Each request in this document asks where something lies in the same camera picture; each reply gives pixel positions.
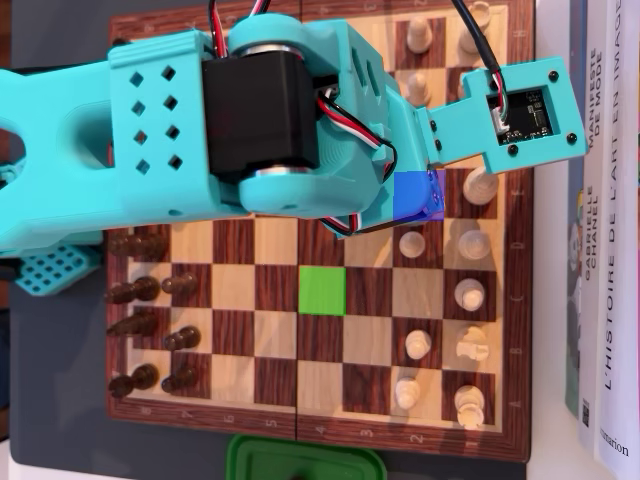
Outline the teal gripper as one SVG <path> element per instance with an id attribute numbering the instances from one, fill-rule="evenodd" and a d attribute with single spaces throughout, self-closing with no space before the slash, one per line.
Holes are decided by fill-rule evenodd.
<path id="1" fill-rule="evenodd" d="M 371 129 L 393 145 L 396 166 L 373 204 L 361 214 L 364 231 L 425 221 L 444 210 L 442 185 L 430 164 L 438 149 L 428 110 L 411 105 L 390 74 L 385 75 L 385 94 L 387 119 L 383 127 Z"/>

